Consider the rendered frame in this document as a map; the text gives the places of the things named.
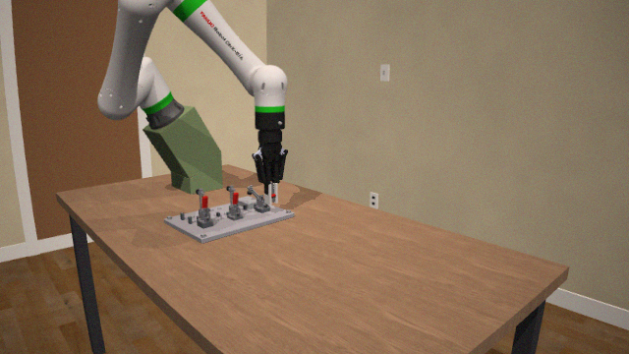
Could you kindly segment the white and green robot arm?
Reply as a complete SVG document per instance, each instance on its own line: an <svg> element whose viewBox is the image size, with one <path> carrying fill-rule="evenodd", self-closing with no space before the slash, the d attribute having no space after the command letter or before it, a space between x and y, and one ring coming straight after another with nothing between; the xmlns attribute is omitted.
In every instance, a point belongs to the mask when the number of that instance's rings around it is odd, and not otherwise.
<svg viewBox="0 0 629 354"><path fill-rule="evenodd" d="M261 62L210 0L118 0L112 53L97 98L101 113L111 120L122 120L140 107L149 127L157 130L184 112L184 106L174 99L153 61L143 57L155 22L165 7L221 58L255 98L256 129L284 129L288 86L285 73Z"/></svg>

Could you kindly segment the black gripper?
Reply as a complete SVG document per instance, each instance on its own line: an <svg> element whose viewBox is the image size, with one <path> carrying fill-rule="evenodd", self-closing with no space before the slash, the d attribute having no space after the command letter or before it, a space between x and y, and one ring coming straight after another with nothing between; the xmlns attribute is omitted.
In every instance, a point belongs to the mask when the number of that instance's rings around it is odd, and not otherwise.
<svg viewBox="0 0 629 354"><path fill-rule="evenodd" d="M256 164L258 181L264 184L264 203L268 205L272 205L272 203L277 204L277 183L280 183L279 180L283 179L288 149L284 149L281 145L281 130L278 132L258 131L258 142L258 151L253 153L252 157ZM271 198L272 194L276 196Z"/></svg>

